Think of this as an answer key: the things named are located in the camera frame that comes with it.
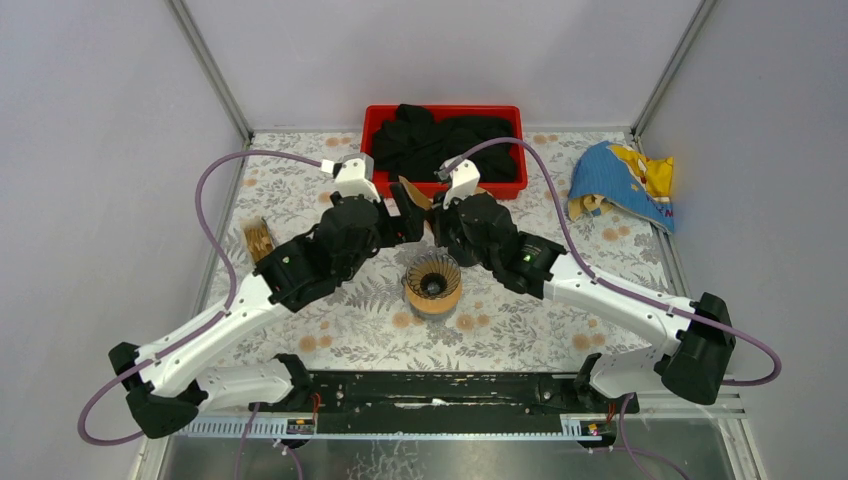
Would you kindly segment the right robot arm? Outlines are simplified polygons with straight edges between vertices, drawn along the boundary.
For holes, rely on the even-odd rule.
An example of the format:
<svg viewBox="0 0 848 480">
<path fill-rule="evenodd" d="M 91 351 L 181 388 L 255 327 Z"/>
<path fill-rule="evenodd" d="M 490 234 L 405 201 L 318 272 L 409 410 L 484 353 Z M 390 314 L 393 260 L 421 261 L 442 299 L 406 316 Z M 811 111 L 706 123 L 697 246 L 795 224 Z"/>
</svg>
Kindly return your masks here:
<svg viewBox="0 0 848 480">
<path fill-rule="evenodd" d="M 486 193 L 463 200 L 438 194 L 430 225 L 438 245 L 461 265 L 482 266 L 504 288 L 577 307 L 647 341 L 639 350 L 587 357 L 573 386 L 583 410 L 597 412 L 612 399 L 660 389 L 699 405 L 716 402 L 736 346 L 720 297 L 691 300 L 603 271 L 588 276 L 574 253 L 519 231 L 508 209 Z"/>
</svg>

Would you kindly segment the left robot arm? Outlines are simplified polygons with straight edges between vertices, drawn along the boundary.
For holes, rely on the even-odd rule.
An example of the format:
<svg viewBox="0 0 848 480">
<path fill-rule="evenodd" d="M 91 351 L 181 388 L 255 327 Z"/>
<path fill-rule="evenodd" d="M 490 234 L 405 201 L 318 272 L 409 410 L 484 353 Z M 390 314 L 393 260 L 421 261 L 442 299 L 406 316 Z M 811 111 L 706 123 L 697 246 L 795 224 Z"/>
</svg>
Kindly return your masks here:
<svg viewBox="0 0 848 480">
<path fill-rule="evenodd" d="M 390 190 L 398 215 L 390 215 L 382 199 L 335 193 L 317 224 L 263 255 L 224 300 L 155 342 L 112 348 L 110 362 L 142 434 L 169 436 L 209 410 L 310 407 L 312 378 L 295 354 L 252 366 L 214 362 L 266 324 L 331 295 L 380 250 L 419 241 L 431 202 L 404 182 Z"/>
</svg>

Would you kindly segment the grey glass dripper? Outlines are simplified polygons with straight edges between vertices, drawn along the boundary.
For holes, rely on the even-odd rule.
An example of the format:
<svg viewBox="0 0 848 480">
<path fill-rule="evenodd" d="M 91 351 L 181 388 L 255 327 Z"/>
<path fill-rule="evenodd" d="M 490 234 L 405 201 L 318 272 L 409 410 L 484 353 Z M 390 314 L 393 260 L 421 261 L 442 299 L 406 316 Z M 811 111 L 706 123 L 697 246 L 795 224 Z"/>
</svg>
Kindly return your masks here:
<svg viewBox="0 0 848 480">
<path fill-rule="evenodd" d="M 403 284 L 422 299 L 443 299 L 461 286 L 461 269 L 448 253 L 424 252 L 413 258 L 403 276 Z"/>
</svg>

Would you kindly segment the clear glass carafe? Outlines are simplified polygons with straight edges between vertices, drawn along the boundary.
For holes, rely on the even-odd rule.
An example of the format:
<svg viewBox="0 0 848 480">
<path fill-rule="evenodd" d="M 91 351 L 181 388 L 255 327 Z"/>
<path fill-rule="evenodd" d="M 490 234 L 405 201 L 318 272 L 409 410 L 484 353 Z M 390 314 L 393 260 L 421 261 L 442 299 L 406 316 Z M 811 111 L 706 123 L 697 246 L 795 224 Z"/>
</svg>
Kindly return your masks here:
<svg viewBox="0 0 848 480">
<path fill-rule="evenodd" d="M 445 278 L 443 278 L 443 277 L 440 277 L 440 276 L 433 276 L 433 275 L 423 277 L 423 278 L 422 278 L 422 282 L 410 282 L 410 281 L 405 281 L 405 282 L 403 283 L 404 287 L 405 287 L 406 285 L 409 285 L 409 286 L 411 286 L 411 287 L 413 288 L 413 290 L 414 290 L 416 293 L 423 293 L 423 294 L 424 294 L 426 297 L 428 297 L 428 298 L 435 298 L 435 297 L 436 297 L 437 295 L 439 295 L 439 294 L 444 295 L 444 294 L 446 294 L 449 290 L 451 290 L 451 289 L 455 288 L 458 284 L 459 284 L 458 282 L 449 282 L 448 280 L 446 280 L 446 279 L 445 279 Z M 455 310 L 454 310 L 451 314 L 449 314 L 449 315 L 444 315 L 444 316 L 425 316 L 425 315 L 423 315 L 423 314 L 418 314 L 415 310 L 413 310 L 413 309 L 412 309 L 412 307 L 410 306 L 410 304 L 408 303 L 407 299 L 406 299 L 406 303 L 408 304 L 408 306 L 409 306 L 409 307 L 410 307 L 410 309 L 412 310 L 412 313 L 413 313 L 416 317 L 419 317 L 419 318 L 421 318 L 422 320 L 424 320 L 424 321 L 428 321 L 428 322 L 430 322 L 430 321 L 432 321 L 432 322 L 441 322 L 441 321 L 444 321 L 444 320 L 446 320 L 448 317 L 450 317 L 450 316 L 451 316 L 451 315 L 452 315 L 452 314 L 456 311 L 456 308 L 457 308 L 457 306 L 456 306 Z"/>
</svg>

